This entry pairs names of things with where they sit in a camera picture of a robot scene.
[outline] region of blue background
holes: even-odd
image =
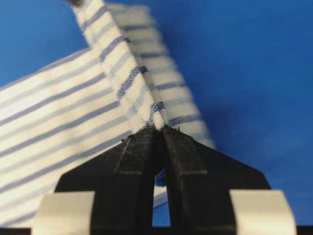
[[[217,149],[282,189],[313,224],[313,1],[117,0],[144,3]],[[0,86],[87,47],[61,0],[2,0]],[[169,225],[167,205],[154,225]]]

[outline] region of blue stripe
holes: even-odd
[[[137,114],[138,109],[142,106],[142,104],[144,102],[144,95],[146,94],[146,92],[153,91],[155,89],[156,89],[156,87],[154,84],[143,85],[140,89],[139,96],[135,100],[132,107],[127,111],[126,116],[128,118],[132,118],[135,114]]]
[[[47,138],[49,138],[51,136],[54,136],[54,135],[56,135],[56,134],[58,134],[58,133],[60,133],[60,132],[62,132],[64,130],[73,128],[75,126],[78,126],[78,125],[88,121],[91,118],[94,118],[94,117],[96,117],[98,115],[101,115],[101,114],[105,113],[106,111],[108,111],[110,109],[116,108],[118,105],[119,105],[119,103],[116,101],[116,102],[114,102],[112,104],[109,104],[109,105],[107,105],[105,107],[102,107],[100,109],[94,110],[94,111],[92,111],[92,112],[90,112],[90,113],[88,113],[86,115],[83,115],[82,117],[80,117],[80,118],[78,118],[78,119],[76,119],[74,121],[71,121],[71,122],[69,122],[67,124],[60,125],[60,126],[58,126],[56,128],[53,128],[52,130],[50,130],[48,132],[45,132],[45,133],[40,134],[38,136],[35,136],[35,137],[31,138],[31,139],[23,141],[23,142],[21,142],[21,143],[19,143],[17,145],[14,145],[13,147],[10,147],[10,148],[0,152],[0,157],[4,157],[4,156],[6,156],[8,154],[14,153],[14,152],[16,152],[16,151],[18,151],[18,150],[20,150],[22,148],[25,148],[25,147],[27,147],[27,146],[29,146],[31,144],[34,144],[36,142],[39,142],[39,141],[47,139]]]
[[[206,133],[192,133],[189,134],[195,141],[200,140],[209,140],[208,135]]]
[[[160,43],[160,40],[158,39],[136,39],[136,40],[132,40],[132,44],[134,45],[139,45],[142,43]]]
[[[162,109],[165,109],[165,105],[163,102],[153,103],[150,106],[150,117],[149,117],[149,124],[153,124],[153,116],[156,112],[161,111]]]
[[[155,175],[155,185],[159,187],[166,186],[164,168],[157,175]]]
[[[54,188],[57,185],[57,183],[58,182],[56,181],[53,184],[46,185],[46,186],[44,186],[44,187],[42,187],[42,188],[40,188],[40,189],[38,189],[38,190],[36,190],[34,192],[31,192],[28,195],[24,195],[24,196],[22,196],[19,199],[16,199],[16,200],[14,200],[12,202],[4,204],[3,206],[0,207],[0,212],[4,211],[4,210],[7,210],[7,209],[9,209],[11,207],[16,207],[16,206],[18,206],[20,204],[23,204],[23,203],[25,203],[25,202],[27,202],[29,200],[32,200],[32,199],[34,199],[36,197],[42,196],[43,194],[45,194],[45,193],[47,193],[47,192],[49,192],[51,190],[54,190]]]
[[[151,25],[148,24],[143,24],[143,25],[126,25],[122,26],[121,29],[125,31],[137,31],[137,30],[142,30],[142,29],[147,29],[151,28]]]
[[[186,83],[185,82],[168,82],[164,83],[161,85],[156,86],[156,88],[161,91],[165,89],[171,89],[171,88],[176,88],[176,87],[185,87]]]
[[[94,22],[101,18],[108,11],[106,6],[102,6],[89,20],[86,20],[81,25],[81,30],[84,32],[87,27],[91,26]]]
[[[178,124],[186,123],[186,122],[192,122],[192,121],[201,121],[202,118],[200,115],[187,115],[187,116],[180,116],[173,118],[169,120],[169,125],[170,126],[175,126]]]
[[[120,14],[125,14],[126,10],[113,10],[113,9],[109,9],[109,11],[112,13],[112,15],[116,16],[116,15],[120,15]]]
[[[84,66],[82,66],[82,67],[80,67],[80,68],[78,68],[72,72],[61,75],[61,76],[59,76],[53,80],[44,82],[44,83],[42,83],[42,84],[40,84],[40,85],[38,85],[38,86],[28,90],[28,91],[25,91],[25,92],[5,101],[3,103],[0,103],[0,110],[2,108],[5,108],[5,107],[19,101],[19,100],[27,98],[28,96],[33,95],[33,94],[41,91],[44,88],[47,88],[49,86],[56,85],[58,83],[61,83],[61,82],[66,81],[68,79],[71,79],[72,77],[77,76],[77,75],[83,73],[84,71],[86,71],[87,69],[90,69],[91,67],[95,66],[97,63],[98,63],[98,60],[94,59],[94,60],[88,62],[87,64],[85,64]]]
[[[164,73],[164,72],[170,72],[170,71],[175,71],[176,67],[175,66],[168,66],[164,68],[159,68],[159,69],[152,69],[149,70],[151,74],[159,74],[159,73]]]
[[[87,139],[89,139],[89,138],[91,138],[91,137],[93,137],[93,136],[95,136],[95,135],[97,135],[99,133],[102,133],[104,131],[109,130],[112,127],[117,126],[118,124],[120,124],[120,123],[122,123],[124,121],[126,121],[126,118],[124,116],[121,116],[121,117],[118,117],[118,118],[116,118],[116,119],[114,119],[112,121],[104,123],[103,125],[100,125],[100,126],[92,129],[91,131],[89,131],[89,132],[87,132],[87,133],[85,133],[85,134],[83,134],[83,135],[81,135],[79,137],[76,137],[76,138],[71,139],[69,141],[62,142],[62,143],[60,143],[60,144],[58,144],[56,146],[53,146],[53,147],[51,147],[51,148],[49,148],[49,149],[47,149],[47,150],[45,150],[43,152],[40,152],[40,153],[35,154],[33,156],[30,156],[30,157],[28,157],[26,159],[23,159],[23,160],[15,163],[13,165],[10,165],[10,166],[8,166],[6,168],[3,168],[3,169],[0,170],[0,175],[6,174],[6,173],[8,173],[8,172],[10,172],[12,170],[16,170],[16,169],[18,169],[20,167],[23,167],[25,165],[31,164],[34,161],[37,161],[38,159],[46,158],[46,157],[50,156],[51,154],[56,153],[56,152],[60,151],[61,149],[65,148],[65,147],[68,147],[68,146],[70,146],[72,144],[77,144],[77,143],[80,143],[82,141],[85,141],[85,140],[87,140]]]
[[[158,90],[165,90],[165,89],[171,89],[171,88],[175,88],[177,86],[179,86],[180,83],[165,83],[165,84],[161,84],[159,86],[155,86],[153,83],[152,84],[148,84],[148,85],[143,85],[140,89],[140,94],[137,97],[137,99],[135,100],[134,104],[132,105],[132,107],[127,111],[126,116],[129,118],[132,118],[135,114],[138,113],[138,109],[142,106],[143,102],[144,102],[144,95],[146,92],[148,91],[154,91],[155,89]],[[172,105],[174,106],[175,104],[171,104],[170,102],[184,102],[184,98],[182,98],[182,100],[172,100],[172,101],[165,101],[165,107],[168,107],[166,102],[168,103],[168,105]]]
[[[32,180],[35,180],[35,179],[37,179],[37,178],[39,178],[39,177],[41,177],[41,176],[43,176],[45,174],[48,174],[48,173],[50,173],[50,172],[52,172],[54,170],[62,168],[64,166],[68,165],[68,164],[71,164],[72,162],[74,162],[74,161],[76,161],[78,159],[84,159],[84,158],[87,158],[87,157],[89,157],[89,156],[91,156],[93,154],[97,154],[97,153],[103,151],[104,149],[106,149],[106,148],[108,148],[108,147],[110,147],[110,146],[112,146],[112,145],[114,145],[116,143],[119,143],[122,139],[127,138],[127,136],[130,135],[130,134],[132,134],[131,131],[124,132],[123,134],[121,134],[121,135],[119,135],[119,136],[117,136],[117,137],[115,137],[115,138],[113,138],[113,139],[111,139],[109,141],[103,142],[103,143],[95,146],[92,149],[89,149],[89,150],[87,150],[85,152],[82,152],[80,154],[74,154],[74,155],[72,155],[72,156],[70,156],[70,157],[68,157],[68,158],[66,158],[66,159],[64,159],[64,160],[62,160],[62,161],[60,161],[58,163],[55,163],[55,164],[50,165],[48,167],[45,167],[44,169],[41,169],[41,170],[39,170],[39,171],[37,171],[35,173],[32,173],[32,174],[26,176],[23,179],[14,181],[12,183],[9,183],[9,184],[7,184],[7,185],[5,185],[5,186],[0,188],[0,193],[3,193],[5,191],[7,191],[7,190],[10,190],[10,189],[16,188],[18,186],[21,186],[23,184],[26,184],[26,183],[28,183],[28,182],[30,182]]]
[[[115,77],[115,74],[117,71],[119,71],[123,65],[126,63],[126,61],[131,58],[132,54],[130,51],[126,51],[124,55],[119,58],[119,60],[116,62],[116,64],[112,67],[110,71],[110,79],[113,79]]]
[[[10,131],[10,132],[0,136],[0,142],[6,140],[6,139],[8,139],[8,138],[10,138],[10,137],[12,137],[12,136],[14,136],[16,134],[19,134],[19,133],[22,133],[24,131],[27,131],[27,130],[33,128],[33,127],[39,126],[40,124],[43,124],[43,123],[45,123],[45,122],[47,122],[47,121],[49,121],[49,120],[51,120],[51,119],[53,119],[53,118],[55,118],[55,117],[57,117],[59,115],[62,115],[64,113],[67,113],[67,112],[75,109],[75,108],[78,108],[78,107],[84,105],[85,103],[94,101],[94,100],[96,100],[96,99],[98,99],[100,97],[104,97],[105,95],[110,94],[112,92],[113,92],[112,88],[109,87],[109,88],[104,89],[104,90],[102,90],[100,92],[97,92],[97,93],[89,95],[89,96],[87,96],[87,97],[85,97],[83,99],[80,99],[77,102],[75,102],[75,103],[73,103],[73,104],[71,104],[71,105],[69,105],[69,106],[67,106],[67,107],[65,107],[63,109],[55,111],[55,112],[53,112],[51,114],[48,114],[46,116],[43,116],[40,119],[37,119],[37,120],[31,122],[30,124],[21,126],[21,127],[17,128],[17,129],[14,129],[14,130],[12,130],[12,131]]]
[[[103,61],[105,60],[106,56],[107,56],[108,54],[110,54],[111,51],[113,51],[113,49],[114,49],[118,44],[120,44],[121,42],[123,42],[123,41],[125,41],[125,40],[126,40],[126,39],[125,39],[123,36],[119,36],[119,37],[115,38],[115,39],[113,40],[113,42],[111,42],[111,43],[108,45],[108,47],[105,48],[105,49],[102,51],[101,55],[99,56],[100,62],[103,62]]]
[[[142,74],[145,74],[146,72],[148,72],[148,69],[147,69],[146,66],[141,66],[140,67],[140,71],[141,71]]]
[[[109,22],[108,24],[103,26],[102,29],[97,34],[93,35],[92,38],[93,43],[96,43],[106,32],[114,28],[114,26],[115,26],[114,22]]]
[[[128,78],[123,82],[121,85],[121,88],[117,91],[117,97],[118,99],[121,99],[125,93],[126,90],[132,86],[134,82],[134,78],[140,73],[140,68],[135,67],[132,69],[131,74],[128,76]]]
[[[24,215],[17,217],[17,218],[7,220],[6,222],[0,224],[0,227],[9,227],[9,226],[12,226],[12,225],[17,224],[17,223],[22,223],[25,220],[32,219],[35,216],[35,214],[36,214],[36,212],[34,211],[34,212],[31,212],[28,214],[24,214]]]
[[[151,59],[151,58],[159,58],[165,55],[167,55],[166,52],[145,52],[145,53],[141,53],[140,57],[142,59]]]
[[[50,69],[52,69],[52,68],[54,68],[54,67],[57,67],[57,66],[59,66],[59,65],[61,65],[61,64],[70,62],[70,61],[76,59],[77,57],[81,56],[82,54],[88,52],[89,50],[90,50],[90,48],[86,48],[86,49],[84,49],[84,50],[80,50],[80,51],[78,51],[78,52],[76,52],[76,53],[74,53],[74,54],[72,54],[72,55],[70,55],[70,56],[68,56],[68,57],[65,57],[64,59],[58,60],[58,61],[56,61],[56,62],[54,62],[54,63],[52,63],[52,64],[50,64],[50,65],[47,65],[47,66],[43,67],[42,69],[40,69],[40,70],[38,70],[38,71],[36,71],[36,72],[30,74],[30,75],[27,75],[27,76],[22,77],[22,78],[20,78],[20,79],[18,79],[18,80],[15,80],[14,82],[11,82],[11,83],[7,84],[7,85],[5,85],[5,86],[2,86],[2,87],[0,87],[0,92],[3,91],[3,90],[5,90],[5,89],[7,89],[7,88],[9,88],[9,87],[12,87],[13,85],[16,85],[16,84],[18,84],[18,83],[21,83],[21,82],[23,82],[23,81],[29,79],[30,77],[32,77],[32,76],[34,76],[34,75],[36,75],[36,74],[39,74],[39,73],[41,73],[41,72],[43,72],[43,71],[46,71],[46,70],[50,70]]]
[[[53,95],[53,96],[51,96],[51,97],[49,97],[47,99],[44,99],[44,100],[40,101],[39,103],[34,104],[34,105],[30,106],[29,108],[24,109],[24,110],[14,114],[14,115],[12,115],[12,116],[7,117],[4,120],[0,121],[0,126],[5,125],[5,124],[7,124],[7,123],[9,123],[9,122],[11,122],[13,120],[16,120],[16,119],[18,119],[18,118],[20,118],[20,117],[22,117],[22,116],[24,116],[26,114],[32,113],[35,110],[37,110],[37,109],[39,109],[39,108],[41,108],[41,107],[43,107],[43,106],[53,102],[53,101],[56,101],[58,99],[62,99],[62,98],[66,97],[66,96],[69,96],[70,94],[73,94],[73,93],[75,93],[75,92],[77,92],[77,91],[79,91],[81,89],[84,89],[86,87],[94,85],[97,82],[101,81],[103,78],[105,78],[105,75],[104,75],[104,73],[101,73],[98,76],[94,77],[93,79],[91,79],[91,80],[89,80],[89,81],[87,81],[85,83],[82,83],[80,85],[72,87],[72,88],[68,89],[65,92],[62,92],[62,93]]]
[[[164,101],[165,107],[170,108],[176,105],[184,104],[184,103],[191,103],[192,98],[191,97],[182,97],[182,98],[177,98],[177,99],[170,99]]]

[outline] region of folded fabric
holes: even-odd
[[[214,147],[147,7],[73,11],[89,48],[0,89],[0,227],[31,227],[63,173],[147,125]]]

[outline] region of clamp jaw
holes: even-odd
[[[165,169],[170,228],[153,228],[155,175]],[[62,175],[55,192],[94,191],[91,235],[237,235],[230,189],[270,190],[263,173],[165,126],[148,126]],[[1,234],[30,234],[2,229]],[[297,227],[313,235],[313,227]]]

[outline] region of cloth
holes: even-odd
[[[31,227],[63,173],[147,125],[214,147],[147,7],[73,11],[89,48],[0,89],[0,227]]]

